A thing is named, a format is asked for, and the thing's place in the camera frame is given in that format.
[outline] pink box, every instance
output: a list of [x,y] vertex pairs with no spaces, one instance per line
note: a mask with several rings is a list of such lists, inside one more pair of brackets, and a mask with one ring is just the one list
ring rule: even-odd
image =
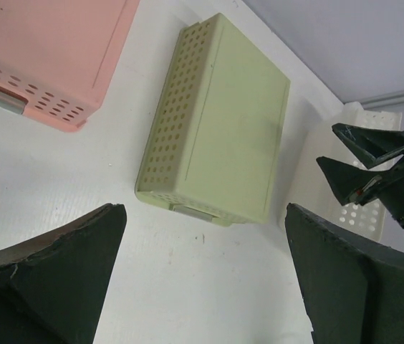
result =
[[0,0],[0,91],[74,132],[102,104],[140,0]]

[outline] perforated plastic basket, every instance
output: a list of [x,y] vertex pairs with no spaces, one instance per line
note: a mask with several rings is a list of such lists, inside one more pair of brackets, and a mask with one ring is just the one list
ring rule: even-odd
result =
[[137,197],[221,225],[268,220],[289,81],[224,16],[178,39]]
[[102,104],[138,2],[0,1],[0,105],[79,130]]
[[[320,123],[307,136],[285,207],[288,203],[299,204],[338,226],[368,239],[380,241],[387,211],[385,207],[378,200],[365,206],[341,206],[316,159],[319,156],[327,156],[358,168],[365,168],[332,132],[331,126],[335,123],[345,123],[363,128],[399,130],[400,122],[400,113],[366,111],[359,103],[350,103],[344,106],[340,115]],[[393,162],[389,161],[372,170],[385,170],[392,165]],[[282,228],[285,216],[286,209],[283,208]]]

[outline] black object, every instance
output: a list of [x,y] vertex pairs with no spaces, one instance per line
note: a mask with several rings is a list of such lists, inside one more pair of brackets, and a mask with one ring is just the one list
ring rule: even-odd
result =
[[404,344],[404,253],[290,204],[285,227],[315,344]]
[[379,198],[404,228],[404,131],[364,129],[341,123],[333,125],[332,130],[367,168],[403,155],[387,171],[364,171],[325,157],[317,162],[342,205],[353,202],[363,206]]
[[106,204],[0,251],[0,344],[91,344],[126,224]]

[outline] green plastic container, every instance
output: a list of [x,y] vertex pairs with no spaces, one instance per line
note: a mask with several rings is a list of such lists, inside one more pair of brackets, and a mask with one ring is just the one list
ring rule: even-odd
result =
[[288,91],[222,14],[182,30],[137,197],[223,226],[267,222]]

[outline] white table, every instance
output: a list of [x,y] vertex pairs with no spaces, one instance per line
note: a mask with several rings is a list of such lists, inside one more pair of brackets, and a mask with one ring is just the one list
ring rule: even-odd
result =
[[[178,32],[217,12],[292,81],[268,225],[224,229],[133,193]],[[121,203],[128,224],[95,343],[311,343],[276,218],[308,125],[341,109],[242,1],[142,0],[105,103],[81,132],[0,109],[0,249]]]

